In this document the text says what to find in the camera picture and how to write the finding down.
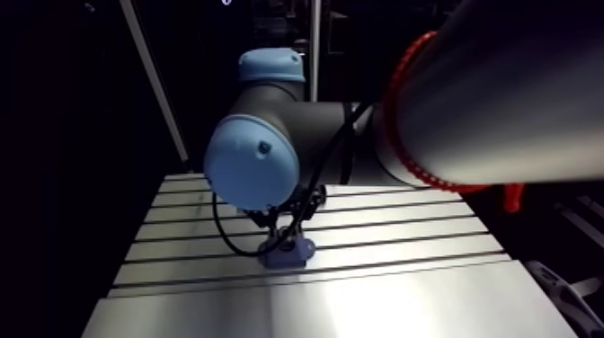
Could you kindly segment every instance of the black cable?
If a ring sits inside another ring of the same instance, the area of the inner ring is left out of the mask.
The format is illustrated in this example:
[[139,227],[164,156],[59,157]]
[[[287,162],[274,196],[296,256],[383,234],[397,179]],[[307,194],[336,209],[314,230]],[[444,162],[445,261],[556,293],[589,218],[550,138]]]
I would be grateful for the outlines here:
[[294,219],[292,219],[291,224],[289,224],[289,226],[285,229],[285,231],[283,231],[281,236],[279,236],[279,238],[277,238],[277,240],[272,245],[266,246],[262,250],[253,252],[241,250],[236,245],[234,245],[233,242],[231,242],[230,238],[228,238],[225,229],[220,223],[220,218],[218,217],[217,196],[216,193],[212,192],[212,216],[214,218],[214,223],[216,223],[216,227],[218,228],[218,232],[220,233],[220,237],[222,237],[223,241],[225,241],[226,246],[228,246],[228,248],[231,249],[235,254],[244,257],[264,256],[265,254],[268,254],[280,247],[294,233],[296,228],[299,227],[302,223],[302,218],[304,217],[306,209],[308,208],[308,206],[310,205],[310,201],[312,200],[313,190],[315,189],[316,185],[319,182],[319,179],[321,178],[321,173],[323,172],[323,169],[325,167],[325,164],[329,160],[329,157],[332,155],[333,151],[338,146],[338,143],[340,143],[340,141],[342,140],[344,134],[348,131],[349,128],[352,127],[352,124],[354,124],[354,122],[356,122],[360,118],[360,116],[363,115],[363,112],[365,112],[370,106],[370,102],[361,102],[354,110],[352,115],[350,115],[344,121],[342,126],[338,129],[338,131],[335,132],[333,137],[329,140],[329,143],[321,153],[321,157],[319,157],[318,165],[310,178],[310,182],[308,183],[308,187],[306,189],[306,196],[303,199],[304,202],[302,204],[302,208],[296,215],[293,215]]

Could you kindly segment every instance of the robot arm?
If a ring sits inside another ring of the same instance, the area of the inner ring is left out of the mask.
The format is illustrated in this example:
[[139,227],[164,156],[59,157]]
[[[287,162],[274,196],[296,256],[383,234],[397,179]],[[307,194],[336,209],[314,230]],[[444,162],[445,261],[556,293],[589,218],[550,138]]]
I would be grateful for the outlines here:
[[[528,22],[525,5],[507,13],[494,3],[457,10],[396,87],[394,118],[385,122],[373,105],[334,150],[320,183],[422,185],[396,143],[442,182],[604,176],[604,47],[589,9],[552,5]],[[561,28],[563,17],[570,27]],[[218,124],[205,172],[223,200],[264,210],[307,183],[354,104],[303,102],[301,58],[290,49],[250,51],[239,66],[246,88]]]

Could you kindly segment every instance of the aluminum table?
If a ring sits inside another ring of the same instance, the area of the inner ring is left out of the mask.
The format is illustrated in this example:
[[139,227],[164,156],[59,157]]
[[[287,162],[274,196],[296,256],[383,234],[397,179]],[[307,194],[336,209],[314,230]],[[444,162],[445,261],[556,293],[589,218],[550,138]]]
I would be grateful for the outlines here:
[[[307,267],[266,271],[219,238],[203,174],[167,176],[84,337],[576,336],[456,193],[327,191],[303,224],[317,246]],[[218,210],[236,245],[265,239]]]

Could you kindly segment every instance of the metal surface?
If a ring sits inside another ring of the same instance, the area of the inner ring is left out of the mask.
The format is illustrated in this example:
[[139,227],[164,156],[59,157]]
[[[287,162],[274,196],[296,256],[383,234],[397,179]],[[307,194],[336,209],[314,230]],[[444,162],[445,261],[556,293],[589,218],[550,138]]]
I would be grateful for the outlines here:
[[583,203],[591,211],[595,212],[601,218],[604,218],[604,207],[602,207],[597,201],[593,200],[589,196],[581,196],[577,200]]
[[556,203],[555,207],[560,211],[562,216],[568,219],[573,225],[578,227],[587,237],[591,238],[597,245],[604,249],[604,234],[594,227],[590,222],[577,215],[571,209],[568,209],[560,203]]
[[[413,191],[413,187],[350,187],[350,186],[327,186],[327,195],[329,196],[350,196],[363,195],[373,192],[391,192],[391,191]],[[211,191],[190,191],[190,192],[171,192],[158,193],[153,200],[152,207],[170,207],[185,205],[203,205],[212,202]]]
[[574,337],[517,262],[102,299],[84,338]]
[[[359,245],[388,241],[418,240],[441,236],[486,233],[478,218],[454,218],[427,222],[394,223],[366,227],[307,231],[305,237],[320,244],[319,249],[335,246]],[[255,250],[266,235],[235,236],[232,241],[244,250]],[[142,242],[130,247],[126,261],[173,259],[232,255],[222,238],[208,237],[178,241]]]
[[[376,208],[350,211],[318,213],[304,223],[304,229],[357,227],[370,224],[386,224],[411,221],[426,221],[441,218],[460,218],[474,213],[464,202],[450,202],[434,205],[409,207]],[[291,222],[290,216],[282,216],[277,223],[285,226]],[[258,227],[247,218],[228,218],[222,221],[228,234],[239,235],[259,233]],[[197,220],[146,224],[138,230],[137,240],[175,239],[201,236],[217,236],[213,220]]]
[[389,273],[425,271],[439,268],[484,264],[489,262],[509,261],[505,253],[468,255],[465,257],[449,257],[426,262],[403,262],[382,266],[366,266],[362,268],[321,271],[306,274],[291,274],[285,276],[261,276],[242,279],[224,279],[218,281],[201,281],[195,283],[172,284],[165,283],[154,286],[136,286],[112,289],[109,297],[135,297],[157,295],[164,293],[182,293],[211,289],[250,288],[258,286],[284,285],[320,280],[340,280],[353,277],[378,276]]
[[455,183],[604,177],[602,9],[463,2],[399,92],[411,157]]
[[126,17],[126,22],[128,22],[132,38],[134,39],[134,42],[137,45],[138,54],[143,62],[143,66],[145,67],[147,76],[149,77],[149,82],[153,87],[153,92],[155,93],[155,97],[157,99],[157,102],[159,103],[159,107],[162,110],[162,114],[164,115],[165,124],[167,125],[168,130],[170,130],[170,136],[172,136],[172,141],[176,146],[178,156],[181,158],[181,162],[185,164],[189,161],[187,148],[184,146],[181,133],[178,130],[176,120],[174,119],[172,109],[170,108],[170,103],[168,102],[168,99],[165,96],[164,88],[162,87],[162,83],[159,80],[157,71],[155,70],[155,64],[153,62],[153,59],[151,58],[151,54],[149,53],[147,42],[145,41],[145,35],[140,29],[137,13],[132,4],[132,0],[120,0],[120,4],[121,10],[124,12],[124,16]]
[[[329,196],[327,202],[319,207],[317,212],[390,207],[403,205],[432,204],[437,202],[461,201],[461,197],[456,193],[446,191],[404,191],[391,193],[376,193],[364,196],[362,199],[354,199],[347,196]],[[237,210],[237,208],[221,204],[218,205],[218,214],[222,218],[246,218],[246,215]],[[152,208],[145,217],[146,223],[192,220],[192,219],[212,219],[211,204],[170,207],[170,208]]]
[[503,248],[490,235],[459,236],[412,242],[386,243],[338,249],[317,250],[304,270],[266,271],[253,258],[228,256],[177,262],[126,263],[121,266],[115,285],[153,285],[241,278],[286,273],[311,273],[331,269],[359,268],[400,262],[436,260],[470,254],[501,253]]
[[206,178],[206,175],[203,173],[175,173],[171,175],[165,176],[166,181],[179,181],[179,180],[198,180]]
[[194,181],[164,181],[159,192],[210,191],[207,180]]
[[318,97],[320,36],[321,0],[310,0],[310,102],[316,102]]

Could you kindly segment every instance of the light blue cap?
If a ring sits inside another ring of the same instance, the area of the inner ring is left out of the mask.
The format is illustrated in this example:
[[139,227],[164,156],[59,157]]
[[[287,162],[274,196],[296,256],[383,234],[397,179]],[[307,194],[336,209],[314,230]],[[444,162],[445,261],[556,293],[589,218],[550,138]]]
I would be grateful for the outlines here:
[[244,210],[285,202],[299,179],[298,156],[288,139],[251,115],[229,115],[209,141],[204,171],[212,190]]
[[302,57],[288,48],[253,49],[239,58],[239,81],[305,82]]

